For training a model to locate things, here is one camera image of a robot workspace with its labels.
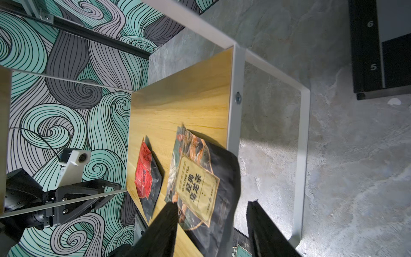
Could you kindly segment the oolong tea bag shelf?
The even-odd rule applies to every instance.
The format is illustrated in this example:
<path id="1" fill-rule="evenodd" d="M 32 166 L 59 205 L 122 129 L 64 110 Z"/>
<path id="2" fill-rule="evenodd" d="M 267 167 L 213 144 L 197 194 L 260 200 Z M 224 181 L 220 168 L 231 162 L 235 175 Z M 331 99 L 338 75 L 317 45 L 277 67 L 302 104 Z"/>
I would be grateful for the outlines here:
<path id="1" fill-rule="evenodd" d="M 165 200 L 205 257 L 227 253 L 241 193 L 237 157 L 184 126 L 177 128 Z"/>

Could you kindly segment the jasmine tea bag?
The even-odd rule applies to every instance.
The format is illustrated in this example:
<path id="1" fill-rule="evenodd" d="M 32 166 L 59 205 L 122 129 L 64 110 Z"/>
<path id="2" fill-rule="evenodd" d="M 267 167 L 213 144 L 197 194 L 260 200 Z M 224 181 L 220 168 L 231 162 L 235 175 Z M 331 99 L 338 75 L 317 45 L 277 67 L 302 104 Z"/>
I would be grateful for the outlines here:
<path id="1" fill-rule="evenodd" d="M 252 257 L 249 238 L 242 232 L 233 229 L 232 257 Z"/>

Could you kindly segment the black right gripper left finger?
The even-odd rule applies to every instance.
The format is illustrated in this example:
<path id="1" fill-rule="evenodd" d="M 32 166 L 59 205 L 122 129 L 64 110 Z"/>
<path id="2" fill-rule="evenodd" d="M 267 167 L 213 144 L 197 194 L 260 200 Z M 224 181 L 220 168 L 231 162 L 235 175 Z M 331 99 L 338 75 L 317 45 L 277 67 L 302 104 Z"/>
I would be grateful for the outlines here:
<path id="1" fill-rule="evenodd" d="M 172 257 L 176 244 L 178 206 L 168 202 L 125 257 Z"/>

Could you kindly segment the red tea bag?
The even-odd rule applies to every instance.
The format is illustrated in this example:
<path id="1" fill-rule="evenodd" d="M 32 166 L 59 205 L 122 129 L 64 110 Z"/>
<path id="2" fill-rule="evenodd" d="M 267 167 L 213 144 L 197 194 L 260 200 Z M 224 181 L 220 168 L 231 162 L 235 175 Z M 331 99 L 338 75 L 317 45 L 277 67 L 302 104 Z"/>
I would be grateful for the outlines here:
<path id="1" fill-rule="evenodd" d="M 147 222 L 153 218 L 162 180 L 163 177 L 151 151 L 149 138 L 145 136 L 140 146 L 134 183 Z"/>

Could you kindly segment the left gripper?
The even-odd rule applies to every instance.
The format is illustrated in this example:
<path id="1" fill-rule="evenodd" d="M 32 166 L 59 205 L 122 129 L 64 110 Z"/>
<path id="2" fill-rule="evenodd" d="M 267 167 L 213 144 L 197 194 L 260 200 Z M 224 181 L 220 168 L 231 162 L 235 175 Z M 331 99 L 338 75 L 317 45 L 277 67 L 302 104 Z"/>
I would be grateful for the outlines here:
<path id="1" fill-rule="evenodd" d="M 7 174 L 5 212 L 19 211 L 43 204 L 59 203 L 44 211 L 30 212 L 1 219 L 1 247 L 18 244 L 27 228 L 43 230 L 75 220 L 108 203 L 112 195 L 103 193 L 121 189 L 121 185 L 103 179 L 95 179 L 59 187 L 43 193 L 42 186 L 23 168 Z"/>

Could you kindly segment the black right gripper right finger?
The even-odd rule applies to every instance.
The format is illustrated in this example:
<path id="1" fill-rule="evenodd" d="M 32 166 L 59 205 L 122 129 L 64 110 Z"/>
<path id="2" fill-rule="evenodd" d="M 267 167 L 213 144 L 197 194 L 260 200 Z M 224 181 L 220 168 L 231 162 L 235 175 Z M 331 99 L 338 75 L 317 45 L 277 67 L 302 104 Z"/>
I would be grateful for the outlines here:
<path id="1" fill-rule="evenodd" d="M 298 257 L 300 255 L 257 201 L 248 202 L 246 218 L 252 256 Z"/>

